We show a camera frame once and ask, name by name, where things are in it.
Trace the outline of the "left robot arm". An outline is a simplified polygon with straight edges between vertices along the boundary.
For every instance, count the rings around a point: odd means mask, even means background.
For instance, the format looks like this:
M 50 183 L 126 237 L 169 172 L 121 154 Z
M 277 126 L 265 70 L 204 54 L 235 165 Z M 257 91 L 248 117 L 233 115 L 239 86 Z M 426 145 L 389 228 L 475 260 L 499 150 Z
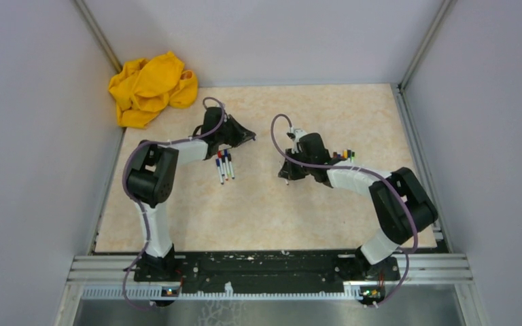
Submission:
M 141 220 L 144 244 L 136 261 L 140 268 L 149 267 L 161 281 L 172 279 L 177 271 L 166 202 L 178 167 L 216 157 L 223 145 L 238 147 L 255 138 L 255 132 L 217 106 L 206 108 L 203 123 L 184 139 L 138 144 L 126 161 L 122 187 Z

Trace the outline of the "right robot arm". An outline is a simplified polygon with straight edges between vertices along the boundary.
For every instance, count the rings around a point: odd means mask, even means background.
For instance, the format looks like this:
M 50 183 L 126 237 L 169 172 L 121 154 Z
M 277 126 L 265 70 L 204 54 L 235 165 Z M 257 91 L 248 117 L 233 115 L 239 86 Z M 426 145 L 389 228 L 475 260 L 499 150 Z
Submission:
M 402 167 L 393 172 L 356 166 L 347 158 L 330 155 L 320 134 L 290 128 L 293 146 L 284 152 L 278 176 L 296 181 L 312 176 L 317 183 L 370 198 L 379 229 L 355 252 L 355 270 L 364 280 L 382 271 L 382 261 L 438 218 L 434 203 L 414 172 Z

